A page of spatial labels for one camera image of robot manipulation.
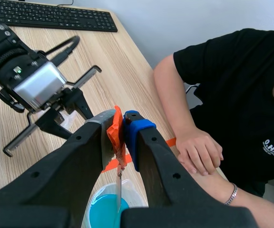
person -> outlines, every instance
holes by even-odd
[[[261,198],[274,179],[274,31],[247,28],[189,46],[164,58],[154,81],[191,176],[222,203],[234,183],[230,206],[274,227],[274,204]],[[183,82],[200,84],[202,105],[189,110]]]

black t-shirt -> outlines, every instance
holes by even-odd
[[[174,62],[183,81],[200,83],[203,104],[191,114],[223,147],[229,181],[244,189],[274,179],[274,31],[236,31],[180,50]]]

blue liquid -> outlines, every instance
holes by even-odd
[[[127,202],[121,198],[121,207],[117,211],[117,195],[108,194],[91,203],[89,222],[91,228],[119,228],[121,212],[128,208]]]

black cable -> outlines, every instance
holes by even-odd
[[[63,43],[60,43],[59,45],[55,46],[54,48],[52,48],[51,50],[47,51],[44,53],[45,56],[50,55],[51,53],[55,52],[56,50],[64,47],[65,45],[69,44],[72,42],[72,45],[70,45],[68,48],[69,50],[71,50],[71,52],[76,48],[76,46],[79,44],[80,42],[80,37],[79,36],[74,36],[69,38],[68,40],[65,40]]]
[[[57,6],[72,6],[74,4],[74,0],[72,0],[71,4],[59,4]]]
[[[21,48],[17,48],[17,49],[13,49],[13,50],[10,50],[8,52],[6,52],[4,55],[2,55],[0,57],[0,67],[7,61],[9,60],[10,58],[14,58],[16,56],[19,56],[19,55],[23,55],[23,54],[26,54],[27,52],[24,50],[24,49],[21,49]],[[24,109],[20,109],[18,107],[15,106],[15,104],[17,103],[14,103],[12,104],[10,101],[8,101],[1,93],[0,93],[0,99],[7,105],[9,105],[12,109],[14,109],[16,112],[18,113],[22,113],[24,112]]]
[[[67,47],[65,50],[63,50],[61,53],[57,54],[51,59],[51,62],[57,67],[61,63],[63,63],[68,56],[72,53],[72,51],[76,48],[78,43],[80,42],[80,37],[79,36],[74,36],[68,40],[65,40],[63,43],[59,44],[58,46],[54,47],[53,49],[49,50],[48,52],[45,53],[45,55],[49,55],[52,52],[60,49],[61,47],[72,43],[69,47]]]

white wall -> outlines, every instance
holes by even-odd
[[[152,67],[176,50],[238,29],[274,30],[274,0],[74,1],[75,6],[115,12]]]

